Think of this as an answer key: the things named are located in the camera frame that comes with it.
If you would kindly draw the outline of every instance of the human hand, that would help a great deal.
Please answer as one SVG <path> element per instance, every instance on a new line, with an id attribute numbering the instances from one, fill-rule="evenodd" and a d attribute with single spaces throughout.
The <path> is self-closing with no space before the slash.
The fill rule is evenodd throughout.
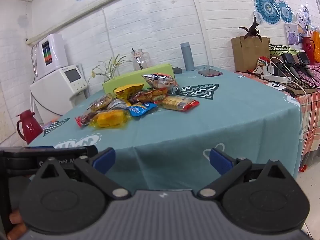
<path id="1" fill-rule="evenodd" d="M 7 238 L 8 240 L 17 240 L 26 233 L 27 227 L 22 221 L 19 210 L 12 212 L 9 219 L 10 222 L 16 226 L 14 226 L 14 228 L 7 234 Z"/>

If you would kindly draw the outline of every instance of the red kettle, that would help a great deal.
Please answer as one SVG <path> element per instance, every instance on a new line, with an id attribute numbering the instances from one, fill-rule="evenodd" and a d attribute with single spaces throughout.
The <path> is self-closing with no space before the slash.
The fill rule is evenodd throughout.
<path id="1" fill-rule="evenodd" d="M 42 128 L 37 122 L 37 120 L 33 117 L 35 112 L 31 112 L 29 109 L 24 111 L 23 113 L 17 115 L 20 117 L 20 120 L 17 121 L 17 131 L 20 137 L 29 144 L 36 138 L 40 133 L 42 133 Z M 22 123 L 22 131 L 24 136 L 21 134 L 19 129 L 19 123 Z"/>
<path id="2" fill-rule="evenodd" d="M 313 45 L 314 45 L 314 41 L 310 40 L 310 37 L 303 37 L 302 38 L 303 49 L 306 52 L 306 54 L 310 60 L 310 65 L 314 65 L 315 64 L 315 56 L 314 56 L 314 51 L 313 51 L 313 47 L 311 45 L 311 42 L 313 42 Z"/>

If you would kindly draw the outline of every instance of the power strip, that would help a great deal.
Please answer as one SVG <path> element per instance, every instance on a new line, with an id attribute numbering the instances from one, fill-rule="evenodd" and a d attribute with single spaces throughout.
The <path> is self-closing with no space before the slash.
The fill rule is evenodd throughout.
<path id="1" fill-rule="evenodd" d="M 279 77 L 279 76 L 272 76 L 272 75 L 261 75 L 261 78 L 268 81 L 277 82 L 277 83 L 284 83 L 284 84 L 291 83 L 290 77 L 287 78 L 287 77 Z"/>

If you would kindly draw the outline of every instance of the glass pitcher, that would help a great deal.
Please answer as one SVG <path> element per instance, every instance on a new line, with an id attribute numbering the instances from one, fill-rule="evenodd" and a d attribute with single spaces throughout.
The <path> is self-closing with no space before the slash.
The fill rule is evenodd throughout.
<path id="1" fill-rule="evenodd" d="M 142 49 L 136 49 L 131 52 L 133 57 L 133 68 L 134 71 L 152 67 L 150 55 L 147 52 L 142 52 Z"/>

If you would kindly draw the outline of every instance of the white tile floor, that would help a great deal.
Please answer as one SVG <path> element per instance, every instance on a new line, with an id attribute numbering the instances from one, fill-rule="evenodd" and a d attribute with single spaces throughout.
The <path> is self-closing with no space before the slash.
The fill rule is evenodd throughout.
<path id="1" fill-rule="evenodd" d="M 320 240 L 320 158 L 315 157 L 314 163 L 305 171 L 299 172 L 297 182 L 310 201 L 310 213 L 306 226 L 302 229 L 313 240 Z"/>

